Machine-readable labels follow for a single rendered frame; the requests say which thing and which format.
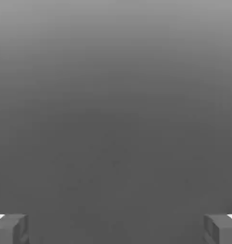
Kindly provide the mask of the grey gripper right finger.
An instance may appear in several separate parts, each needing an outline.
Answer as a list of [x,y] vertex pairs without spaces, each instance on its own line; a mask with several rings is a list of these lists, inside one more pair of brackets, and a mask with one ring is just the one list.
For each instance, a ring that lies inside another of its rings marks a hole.
[[232,214],[206,214],[203,225],[204,244],[232,244]]

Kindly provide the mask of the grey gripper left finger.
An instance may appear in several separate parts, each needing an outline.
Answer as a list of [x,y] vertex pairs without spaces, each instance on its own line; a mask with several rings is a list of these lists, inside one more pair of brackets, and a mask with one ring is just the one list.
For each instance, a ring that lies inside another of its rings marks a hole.
[[29,244],[27,214],[0,214],[0,244]]

